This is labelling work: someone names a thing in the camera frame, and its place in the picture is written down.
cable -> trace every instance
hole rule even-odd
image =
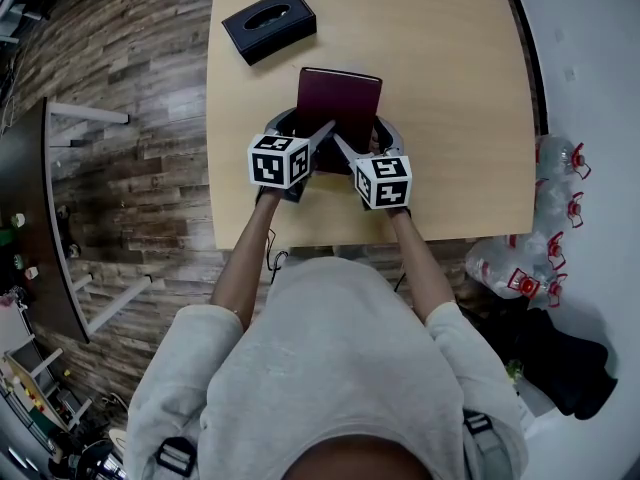
[[[404,281],[405,277],[407,277],[407,273],[403,272],[400,276],[400,279],[398,279],[398,282],[396,283],[396,287],[393,289],[394,292],[398,291],[398,288],[400,288],[400,285],[402,284],[402,281]]]
[[[278,261],[280,260],[280,258],[284,257],[284,259],[286,260],[289,257],[289,253],[287,251],[280,251],[278,252],[278,254],[276,254],[276,257],[273,260],[273,267],[271,266],[271,260],[269,259],[269,256],[271,254],[271,248],[273,247],[273,243],[276,240],[276,232],[269,228],[269,233],[267,234],[267,268],[269,269],[269,272],[273,272],[273,275],[271,276],[271,283],[273,284],[273,280],[276,278],[276,273],[278,272],[278,270],[282,270],[282,265],[278,265]]]

backpack strap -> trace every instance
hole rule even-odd
[[[484,414],[464,411],[464,446],[472,480],[513,480],[513,468],[502,439]]]

grey sweatshirt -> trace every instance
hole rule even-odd
[[[198,450],[192,478],[279,480],[311,446],[367,434],[401,444],[435,479],[476,479],[463,408],[491,419],[519,478],[515,391],[456,304],[424,326],[372,268],[318,258],[278,275],[244,335],[224,308],[178,312],[131,402],[125,470],[180,478],[154,454],[185,436]]]

person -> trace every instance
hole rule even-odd
[[[262,193],[211,304],[180,310],[151,361],[129,411],[129,478],[519,478],[513,386],[405,209],[388,215],[413,308],[360,262],[287,260],[252,322],[281,196]],[[197,449],[191,471],[172,471],[173,437]]]

plastic bottle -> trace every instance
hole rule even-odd
[[[20,254],[13,255],[13,266],[16,270],[24,270],[24,260]]]
[[[569,225],[579,228],[584,224],[579,203],[584,192],[572,192],[564,181],[539,180],[536,183],[535,214],[549,235],[555,234]]]
[[[16,234],[12,228],[0,229],[0,247],[10,244],[16,239]]]
[[[549,263],[534,266],[530,258],[494,238],[477,242],[467,253],[465,266],[473,279],[503,299],[533,299],[546,293],[549,307],[560,304],[560,284],[567,277]]]
[[[552,232],[545,227],[544,222],[534,218],[531,233],[507,235],[504,242],[519,254],[529,257],[534,266],[550,264],[553,270],[559,270],[567,263],[560,245],[564,232],[550,236]]]
[[[24,277],[26,277],[29,281],[38,277],[38,267],[29,267],[24,271]]]
[[[533,269],[533,274],[540,281],[539,293],[546,293],[548,306],[557,308],[560,305],[562,296],[562,283],[567,278],[567,274],[559,274],[549,264],[537,265]]]
[[[24,226],[25,223],[25,217],[24,214],[22,213],[16,213],[13,217],[11,217],[11,225],[14,228],[21,228],[22,226]]]
[[[532,298],[540,282],[532,277],[533,263],[499,239],[477,242],[465,258],[467,273],[503,299]]]
[[[585,162],[582,148],[569,140],[554,135],[543,135],[536,139],[536,176],[537,178],[561,179],[573,173],[584,180],[591,174],[591,167]]]

